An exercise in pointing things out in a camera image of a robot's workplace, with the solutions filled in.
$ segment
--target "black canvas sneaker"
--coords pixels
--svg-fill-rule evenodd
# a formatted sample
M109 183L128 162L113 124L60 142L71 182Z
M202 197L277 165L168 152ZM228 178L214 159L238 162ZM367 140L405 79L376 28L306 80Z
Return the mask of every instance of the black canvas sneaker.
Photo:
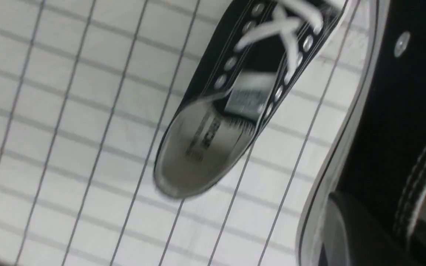
M256 140L351 0L233 0L159 147L164 194L205 192Z
M298 266L426 265L426 1L370 3L365 74L302 211Z

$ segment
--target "white tiled surface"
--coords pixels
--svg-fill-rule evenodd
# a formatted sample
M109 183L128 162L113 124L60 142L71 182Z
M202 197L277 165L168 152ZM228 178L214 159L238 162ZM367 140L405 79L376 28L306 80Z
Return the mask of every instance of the white tiled surface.
M301 209L360 78L369 2L251 155L173 202L152 184L154 154L230 1L0 0L0 261L294 265Z

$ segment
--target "white shoelace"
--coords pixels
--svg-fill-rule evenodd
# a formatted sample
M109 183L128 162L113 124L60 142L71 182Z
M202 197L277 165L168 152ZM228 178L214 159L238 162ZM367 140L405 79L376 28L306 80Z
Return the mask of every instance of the white shoelace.
M297 69L299 57L296 31L306 20L313 27L314 32L319 32L323 27L323 17L315 6L304 0L273 1L277 1L277 6L272 13L273 21L264 22L248 31L236 44L236 49L241 50L249 44L279 34L287 53L287 79L290 79ZM294 11L304 20L296 17L288 18L286 8Z

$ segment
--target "insole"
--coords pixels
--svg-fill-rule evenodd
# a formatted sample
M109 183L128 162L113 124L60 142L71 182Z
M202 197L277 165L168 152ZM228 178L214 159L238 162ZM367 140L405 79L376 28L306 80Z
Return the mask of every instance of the insole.
M208 183L250 140L241 128L229 126L207 105L182 117L164 158L169 181L184 188Z

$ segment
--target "metal eyelet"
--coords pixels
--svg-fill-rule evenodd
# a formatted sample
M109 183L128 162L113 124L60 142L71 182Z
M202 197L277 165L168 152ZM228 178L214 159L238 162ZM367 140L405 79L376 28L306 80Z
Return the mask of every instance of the metal eyelet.
M303 42L303 50L305 52L308 52L308 50L310 50L312 44L313 44L313 37L311 35L308 35L306 37L305 41Z
M269 116L270 116L270 114L272 113L272 105L269 105L268 107L267 107L267 111L266 111L266 114L265 114L265 118L268 118Z
M226 64L224 64L224 70L230 71L238 62L238 59L236 57L231 57L226 61Z
M256 26L256 23L254 21L248 21L243 27L243 34L250 31L255 26Z
M299 52L298 56L297 56L297 66L299 66L301 64L303 60L303 54L301 52Z
M218 77L218 79L216 80L216 82L214 84L215 89L220 89L224 85L225 82L226 82L226 75L223 74L220 77Z
M320 27L316 27L316 28L314 28L314 29L313 29L313 33L314 33L315 35L318 35L318 34L320 34L321 29L323 29L323 24L322 24L322 25L320 25Z
M293 73L291 73L290 71L287 71L284 77L285 84L288 84L290 82L293 75L294 75Z
M253 17L258 17L262 13L262 11L264 11L264 4L259 3L252 9L251 14Z
M279 99L280 99L280 96L282 96L282 92L284 91L284 89L282 88L282 86L280 86L278 89L277 89L277 91L275 92L275 95L274 95L274 100L275 101L279 101Z
M397 40L397 43L395 44L394 48L394 56L396 58L400 57L405 50L407 50L407 46L409 45L410 41L410 33L408 31L402 33L400 35L399 39Z

